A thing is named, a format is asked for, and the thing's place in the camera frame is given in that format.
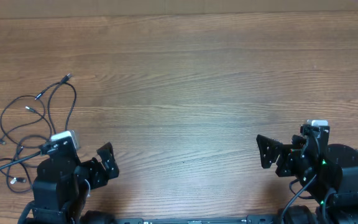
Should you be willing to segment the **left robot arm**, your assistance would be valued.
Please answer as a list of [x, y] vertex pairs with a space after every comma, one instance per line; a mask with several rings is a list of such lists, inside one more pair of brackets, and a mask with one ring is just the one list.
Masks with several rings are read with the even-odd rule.
[[87, 211], [82, 215], [90, 191], [108, 184], [119, 176], [110, 142], [96, 152], [101, 160], [81, 162], [71, 140], [51, 141], [40, 146], [49, 158], [37, 167], [29, 202], [19, 223], [116, 223], [114, 215]]

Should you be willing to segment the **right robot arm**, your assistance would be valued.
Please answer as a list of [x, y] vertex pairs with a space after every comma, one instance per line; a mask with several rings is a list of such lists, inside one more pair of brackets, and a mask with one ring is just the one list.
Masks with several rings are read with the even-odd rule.
[[358, 150], [329, 134], [326, 120], [309, 119], [291, 144], [257, 135], [261, 166], [301, 185], [273, 223], [358, 223]]

